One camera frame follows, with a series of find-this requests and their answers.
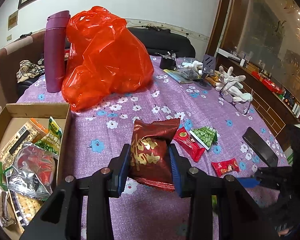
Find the purple thermos bottle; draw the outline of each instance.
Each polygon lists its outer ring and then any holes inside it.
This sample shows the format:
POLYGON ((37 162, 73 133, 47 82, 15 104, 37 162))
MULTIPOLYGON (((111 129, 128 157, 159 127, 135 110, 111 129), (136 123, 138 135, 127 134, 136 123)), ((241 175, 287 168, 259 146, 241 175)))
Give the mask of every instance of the purple thermos bottle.
POLYGON ((69 19, 69 11, 58 12, 47 19, 44 37, 44 72, 49 93, 61 91, 65 77, 66 27, 69 19))

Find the red plastic bag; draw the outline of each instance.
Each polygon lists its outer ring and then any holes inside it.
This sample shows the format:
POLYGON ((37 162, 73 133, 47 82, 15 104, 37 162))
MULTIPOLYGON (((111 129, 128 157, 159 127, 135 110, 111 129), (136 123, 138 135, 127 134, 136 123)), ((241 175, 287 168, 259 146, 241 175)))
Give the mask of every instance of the red plastic bag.
POLYGON ((134 92, 152 80, 149 54, 126 25, 100 6, 69 20, 71 49, 62 95, 73 110, 95 106, 111 93, 134 92))

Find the black phone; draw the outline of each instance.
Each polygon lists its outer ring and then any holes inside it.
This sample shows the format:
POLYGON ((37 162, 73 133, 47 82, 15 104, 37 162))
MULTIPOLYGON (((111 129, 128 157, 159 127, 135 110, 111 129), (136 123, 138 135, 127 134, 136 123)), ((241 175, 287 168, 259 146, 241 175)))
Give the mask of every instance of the black phone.
POLYGON ((268 167, 278 166, 279 158, 255 130, 248 127, 242 138, 268 167))

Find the purple floral tablecloth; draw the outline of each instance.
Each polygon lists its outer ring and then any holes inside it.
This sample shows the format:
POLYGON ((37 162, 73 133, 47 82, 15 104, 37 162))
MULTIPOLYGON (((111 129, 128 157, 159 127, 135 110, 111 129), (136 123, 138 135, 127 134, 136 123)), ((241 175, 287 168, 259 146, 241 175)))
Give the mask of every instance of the purple floral tablecloth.
MULTIPOLYGON (((124 143, 131 142, 133 122, 181 118, 187 129, 205 125, 218 131, 218 145, 205 151, 198 163, 192 161, 177 142, 181 156, 193 166, 216 176, 211 162, 236 158, 240 172, 235 177, 247 177, 266 165, 242 139, 251 126, 279 157, 279 166, 287 166, 285 155, 275 137, 251 105, 242 115, 219 93, 204 90, 196 84, 180 85, 159 68, 160 57, 152 57, 154 82, 144 91, 125 95, 110 95, 94 108, 73 113, 68 137, 67 158, 63 175, 77 178, 92 175, 106 167, 111 158, 120 154, 124 143)), ((19 102, 64 102, 61 93, 50 94, 42 76, 26 90, 19 102)), ((278 192, 255 187, 248 189, 253 199, 263 207, 274 202, 278 192)), ((82 210, 82 239, 86 239, 86 204, 82 210)), ((138 184, 128 178, 119 199, 110 199, 112 227, 115 239, 185 239, 190 199, 180 199, 176 193, 164 192, 138 184)), ((214 239, 218 239, 218 218, 214 215, 214 239)))

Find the red snack packet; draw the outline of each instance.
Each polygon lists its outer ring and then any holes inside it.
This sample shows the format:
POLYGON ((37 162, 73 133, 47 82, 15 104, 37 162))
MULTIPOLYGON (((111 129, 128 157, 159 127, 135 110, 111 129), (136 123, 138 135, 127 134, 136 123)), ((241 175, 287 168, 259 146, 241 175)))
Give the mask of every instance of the red snack packet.
POLYGON ((173 137, 180 146, 186 150, 191 158, 198 162, 205 148, 200 148, 199 145, 191 138, 184 127, 180 128, 173 137))
POLYGON ((240 172, 239 166, 235 158, 228 161, 219 162, 219 163, 211 163, 211 165, 216 171, 218 177, 230 171, 240 172))
POLYGON ((174 190, 168 144, 171 143, 180 119, 134 122, 130 148, 129 177, 161 189, 174 190))

